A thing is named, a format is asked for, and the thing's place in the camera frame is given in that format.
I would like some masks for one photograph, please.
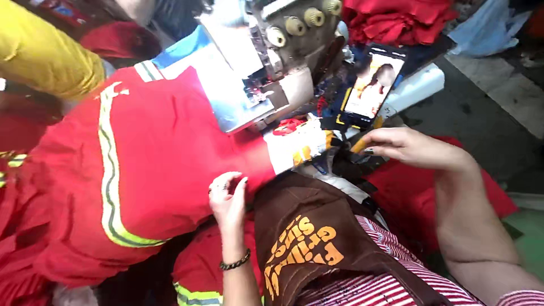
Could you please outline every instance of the striped sleeve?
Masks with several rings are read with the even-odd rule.
[[[536,290],[519,290],[503,295],[497,306],[529,306],[544,305],[544,292]]]

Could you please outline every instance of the black beaded bracelet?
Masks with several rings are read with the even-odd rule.
[[[234,268],[237,268],[241,265],[243,265],[248,259],[249,259],[249,255],[251,254],[251,251],[248,249],[246,252],[245,252],[245,256],[244,258],[238,260],[237,262],[233,263],[233,264],[230,264],[230,265],[227,265],[225,262],[223,262],[221,260],[221,263],[219,264],[219,267],[221,268],[221,270],[223,271],[227,271],[227,270],[230,270],[230,269],[234,269]]]

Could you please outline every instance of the red garment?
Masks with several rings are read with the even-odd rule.
[[[437,138],[461,147],[461,143],[454,138]],[[487,198],[499,218],[516,212],[517,206],[489,174],[482,170],[481,175]],[[390,160],[365,179],[378,189],[372,194],[372,198],[386,212],[384,217],[391,230],[401,232],[401,236],[421,243],[410,246],[414,253],[419,253],[420,248],[424,254],[438,251],[433,170],[415,168]]]
[[[18,168],[8,167],[17,154],[36,146],[46,126],[11,114],[0,115],[0,151],[13,152],[0,157],[2,180],[16,185]],[[0,187],[0,200],[7,188]],[[17,209],[15,202],[0,205],[0,305],[45,306],[52,283],[36,273],[33,261],[46,245],[48,208],[32,206]]]
[[[115,21],[92,29],[79,43],[101,57],[150,59],[162,50],[151,32],[126,21]]]
[[[264,282],[257,262],[255,220],[252,214],[246,217],[244,224],[244,243],[251,250],[249,260],[257,278],[259,294],[262,296]],[[222,260],[221,248],[221,235],[217,224],[196,234],[176,259],[172,272],[174,283],[179,283],[191,292],[216,291],[223,295],[223,271],[219,268]]]
[[[164,240],[194,231],[212,213],[208,186],[221,173],[244,173],[249,194],[275,177],[260,133],[221,132],[193,68],[175,80],[147,83],[134,67],[118,70],[61,123],[48,128],[18,168],[17,181],[7,184],[0,231],[22,235],[41,225],[46,230],[15,251],[12,235],[4,234],[3,271],[24,278],[20,272],[30,267],[68,286],[94,285],[160,250],[120,246],[102,227],[105,164],[98,118],[99,94],[105,88],[117,95],[110,96],[110,122],[119,159],[122,223],[128,232]],[[24,267],[15,261],[13,252],[19,250],[27,252]],[[0,274],[0,284],[0,296],[2,289],[16,285],[7,274]]]
[[[451,0],[345,0],[343,20],[351,43],[432,44],[448,20],[457,17]]]

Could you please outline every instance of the yellow sleeve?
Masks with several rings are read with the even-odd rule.
[[[98,55],[11,0],[0,0],[0,76],[66,100],[104,81]]]

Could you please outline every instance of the right hand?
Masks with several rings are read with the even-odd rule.
[[[459,171],[476,161],[465,150],[407,127],[377,128],[362,137],[365,154],[387,156],[410,166]]]
[[[227,172],[219,175],[209,186],[209,205],[217,220],[221,232],[241,232],[245,214],[245,187],[248,178],[243,178],[234,194],[229,194],[233,181],[239,178],[240,172]]]

